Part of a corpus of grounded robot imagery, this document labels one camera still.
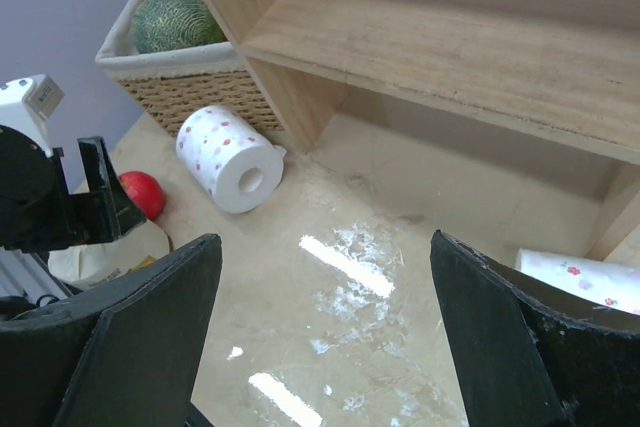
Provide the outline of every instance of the toilet paper roll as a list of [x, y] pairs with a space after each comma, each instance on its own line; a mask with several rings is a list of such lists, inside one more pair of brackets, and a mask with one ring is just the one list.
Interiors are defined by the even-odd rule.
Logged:
[[237, 214], [254, 209], [278, 187], [286, 151], [230, 108], [211, 105], [182, 125], [176, 153], [216, 205]]
[[640, 315], [640, 269], [521, 249], [516, 270], [596, 304]]

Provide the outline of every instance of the red apple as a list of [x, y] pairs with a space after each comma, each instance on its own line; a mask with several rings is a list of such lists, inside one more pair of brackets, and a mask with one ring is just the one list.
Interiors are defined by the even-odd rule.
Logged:
[[155, 220], [160, 215], [167, 199], [154, 177], [133, 170], [120, 175], [120, 183], [149, 220]]

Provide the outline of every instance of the purple wall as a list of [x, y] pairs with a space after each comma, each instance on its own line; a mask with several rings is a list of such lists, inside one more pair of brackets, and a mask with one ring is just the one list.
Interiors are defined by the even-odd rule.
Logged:
[[2, 0], [0, 81], [47, 73], [65, 91], [48, 125], [72, 190], [84, 179], [76, 138], [102, 135], [111, 148], [142, 113], [94, 63], [126, 1]]

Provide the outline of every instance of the woven basket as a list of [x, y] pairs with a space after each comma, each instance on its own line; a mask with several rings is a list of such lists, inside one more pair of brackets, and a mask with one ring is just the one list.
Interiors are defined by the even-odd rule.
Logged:
[[139, 54], [131, 19], [143, 0], [129, 0], [107, 34], [96, 63], [172, 136], [201, 107], [232, 107], [256, 130], [282, 130], [280, 122], [229, 42]]

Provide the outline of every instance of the white paper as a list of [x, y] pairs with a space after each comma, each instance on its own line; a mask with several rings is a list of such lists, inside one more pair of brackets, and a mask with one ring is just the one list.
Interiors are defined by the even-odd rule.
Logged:
[[640, 315], [640, 269], [521, 249], [516, 270], [596, 304]]
[[256, 208], [282, 180], [284, 149], [225, 106], [194, 112], [180, 128], [176, 153], [216, 205], [232, 214]]
[[51, 252], [49, 272], [87, 290], [144, 267], [169, 253], [169, 238], [147, 220], [127, 236], [108, 244], [78, 245]]

